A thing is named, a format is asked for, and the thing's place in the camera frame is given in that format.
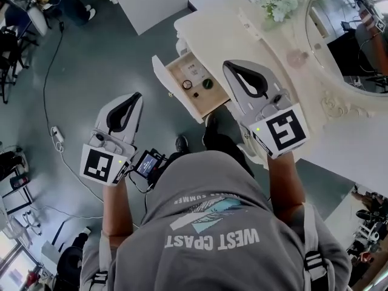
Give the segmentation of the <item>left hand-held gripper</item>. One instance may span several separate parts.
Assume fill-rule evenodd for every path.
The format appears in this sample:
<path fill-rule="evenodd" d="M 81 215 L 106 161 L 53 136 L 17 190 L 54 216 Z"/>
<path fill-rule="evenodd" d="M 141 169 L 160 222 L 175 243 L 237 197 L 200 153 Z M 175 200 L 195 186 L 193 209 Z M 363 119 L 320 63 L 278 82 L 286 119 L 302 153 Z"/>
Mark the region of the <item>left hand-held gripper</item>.
<path fill-rule="evenodd" d="M 119 96 L 100 110 L 97 129 L 82 147 L 80 176 L 106 186 L 120 182 L 137 151 L 134 138 L 142 109 L 142 94 L 136 92 Z"/>

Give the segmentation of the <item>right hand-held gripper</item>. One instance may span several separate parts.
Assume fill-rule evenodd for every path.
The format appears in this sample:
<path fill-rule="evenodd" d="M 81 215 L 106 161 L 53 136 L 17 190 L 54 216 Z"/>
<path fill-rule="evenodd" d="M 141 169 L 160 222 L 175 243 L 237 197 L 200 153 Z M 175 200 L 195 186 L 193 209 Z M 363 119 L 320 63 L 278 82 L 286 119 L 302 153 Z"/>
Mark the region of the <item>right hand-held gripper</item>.
<path fill-rule="evenodd" d="M 292 104 L 268 67 L 246 60 L 226 60 L 222 71 L 242 112 L 241 124 L 272 159 L 310 139 L 300 104 Z M 257 101 L 269 101 L 254 107 Z"/>

